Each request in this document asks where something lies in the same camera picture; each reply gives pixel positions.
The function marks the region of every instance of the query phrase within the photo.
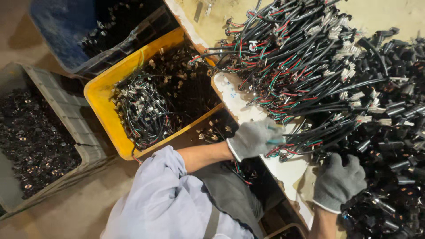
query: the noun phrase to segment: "wooden table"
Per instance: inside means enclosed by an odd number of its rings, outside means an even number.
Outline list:
[[[246,11],[254,9],[257,4],[257,0],[164,0],[164,2],[199,52],[214,47],[221,39],[232,41],[232,37],[224,34],[227,27],[226,20],[232,17],[233,22],[243,23],[247,19]],[[194,16],[199,2],[203,3],[203,8],[196,22]],[[272,0],[263,0],[260,8],[271,2]],[[205,13],[209,4],[211,9],[207,16]],[[416,37],[418,30],[425,29],[422,17],[425,4],[421,0],[341,1],[338,8],[341,12],[353,15],[351,26],[370,33],[395,26],[401,29],[395,38],[407,41],[410,37]],[[264,118],[266,114],[261,107],[246,106],[253,95],[236,90],[240,82],[236,75],[219,73],[214,76],[211,83],[239,124],[250,119]],[[288,125],[287,132],[290,132],[294,125]],[[294,157],[288,162],[279,163],[277,159],[263,158],[263,161],[276,179],[283,183],[281,188],[292,202],[292,207],[310,228],[313,219],[311,203],[313,182],[316,177],[312,173],[313,167],[308,166],[308,159]]]

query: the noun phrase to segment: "blue plastic crate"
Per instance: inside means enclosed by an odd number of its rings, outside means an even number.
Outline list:
[[[179,27],[164,3],[155,1],[144,7],[159,6],[115,47],[89,58],[78,42],[97,27],[94,0],[33,0],[30,16],[62,68],[72,74],[92,79],[134,51]],[[109,0],[111,5],[117,0]]]

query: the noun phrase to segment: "forearm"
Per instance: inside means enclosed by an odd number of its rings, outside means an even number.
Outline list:
[[[183,148],[177,152],[182,156],[188,173],[215,162],[233,159],[226,142]]]
[[[314,211],[313,226],[309,234],[309,239],[335,239],[337,215],[317,206]]]

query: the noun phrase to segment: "gray knit glove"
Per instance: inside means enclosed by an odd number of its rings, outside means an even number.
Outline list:
[[[359,158],[348,155],[348,159],[348,165],[343,167],[341,156],[333,153],[330,165],[323,165],[316,179],[313,202],[331,213],[340,214],[341,204],[366,188],[365,171]]]
[[[246,158],[269,153],[276,145],[285,144],[285,138],[282,136],[284,132],[285,128],[270,118],[245,122],[233,138],[227,139],[227,144],[236,160],[241,162]]]

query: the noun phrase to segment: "sleeve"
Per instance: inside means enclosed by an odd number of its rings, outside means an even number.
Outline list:
[[[172,146],[155,152],[137,170],[124,205],[120,206],[121,215],[141,209],[153,217],[161,215],[175,199],[179,179],[185,175],[183,158]]]

